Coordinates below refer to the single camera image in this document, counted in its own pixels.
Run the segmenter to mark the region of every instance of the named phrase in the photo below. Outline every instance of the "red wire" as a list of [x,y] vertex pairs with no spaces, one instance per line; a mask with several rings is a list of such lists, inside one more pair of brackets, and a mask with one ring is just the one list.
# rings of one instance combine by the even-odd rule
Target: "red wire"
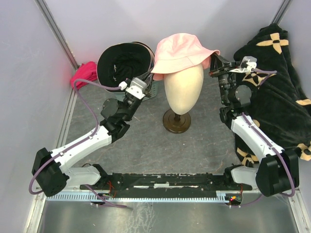
[[240,184],[240,186],[241,186],[241,191],[240,191],[240,195],[242,194],[242,192],[243,192],[243,185],[242,184]]

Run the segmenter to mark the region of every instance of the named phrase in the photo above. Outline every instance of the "gray floor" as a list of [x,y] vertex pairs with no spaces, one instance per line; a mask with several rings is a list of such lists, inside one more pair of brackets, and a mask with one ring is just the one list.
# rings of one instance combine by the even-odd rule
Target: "gray floor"
[[[101,119],[103,102],[111,95],[87,85],[81,89]],[[128,133],[116,143],[99,149],[76,166],[99,163],[108,172],[222,173],[232,163],[232,132],[221,123],[217,80],[205,77],[201,96],[191,110],[192,125],[183,134],[167,132],[162,117],[169,105],[163,82],[158,95],[143,102]],[[67,142],[94,127],[94,120],[77,100]],[[244,194],[244,203],[257,198]],[[297,232],[288,199],[263,198],[241,209],[219,203],[124,203],[128,209],[96,208],[89,202],[47,201],[39,233],[294,233]]]
[[[244,194],[245,202],[257,198]],[[295,233],[288,199],[263,198],[229,209],[220,203],[125,203],[128,209],[89,202],[46,202],[38,233]]]
[[[102,120],[102,104],[113,95],[92,85],[82,87],[81,94]],[[108,173],[223,173],[227,166],[240,162],[234,153],[233,134],[220,121],[221,106],[218,81],[206,75],[200,98],[190,111],[191,127],[183,134],[169,133],[162,124],[169,104],[164,84],[160,82],[158,95],[142,103],[122,139],[97,150],[75,166],[99,163]],[[77,99],[67,143],[94,126],[92,115]]]

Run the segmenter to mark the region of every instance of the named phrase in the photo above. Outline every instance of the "white connector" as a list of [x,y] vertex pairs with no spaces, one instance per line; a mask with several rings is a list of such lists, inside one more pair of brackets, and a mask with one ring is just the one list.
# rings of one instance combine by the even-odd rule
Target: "white connector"
[[123,81],[123,82],[121,82],[121,83],[119,84],[119,87],[120,87],[121,90],[123,91],[123,90],[125,90],[125,89],[127,88],[127,83],[126,83],[125,81]]

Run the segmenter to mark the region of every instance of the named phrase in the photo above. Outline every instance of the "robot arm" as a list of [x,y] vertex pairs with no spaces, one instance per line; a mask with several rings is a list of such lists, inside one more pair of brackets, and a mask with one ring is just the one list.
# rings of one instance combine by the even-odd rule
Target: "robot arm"
[[101,179],[107,179],[107,174],[100,165],[72,166],[95,150],[123,137],[130,127],[125,122],[132,120],[143,98],[148,94],[146,82],[134,78],[125,91],[123,102],[116,99],[105,101],[101,111],[104,120],[96,128],[60,148],[52,151],[47,151],[46,148],[39,150],[32,174],[35,175],[50,160],[36,177],[45,195],[50,197],[65,187],[94,185]]
[[[221,93],[221,121],[242,138],[259,160],[259,168],[241,165],[227,167],[225,176],[229,182],[244,183],[271,196],[299,186],[298,158],[293,150],[284,150],[267,137],[244,113],[250,104],[251,90],[245,85],[236,85],[235,73],[252,72],[256,59],[245,57],[241,62],[228,62],[214,54],[211,58],[211,77],[217,77]],[[100,165],[72,167],[93,151],[108,146],[124,136],[130,121],[148,95],[151,81],[134,78],[125,91],[123,101],[108,99],[103,104],[101,115],[104,120],[77,140],[52,151],[39,150],[35,157],[32,174],[47,197],[62,191],[65,187],[81,184],[103,188],[108,182],[107,173]]]
[[257,156],[258,168],[228,167],[225,170],[231,181],[258,187],[265,196],[272,196],[299,186],[298,156],[293,150],[285,150],[274,143],[244,113],[250,104],[252,92],[246,85],[237,85],[235,73],[254,72],[256,58],[244,57],[241,62],[229,62],[213,54],[210,76],[217,77],[222,104],[220,119],[236,133]]

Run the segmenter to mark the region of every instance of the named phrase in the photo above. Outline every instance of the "mannequin head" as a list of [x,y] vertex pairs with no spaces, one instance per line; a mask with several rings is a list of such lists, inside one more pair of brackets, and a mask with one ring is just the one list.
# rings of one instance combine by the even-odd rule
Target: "mannequin head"
[[165,74],[166,97],[176,114],[183,115],[195,105],[201,93],[203,77],[201,64],[180,72]]

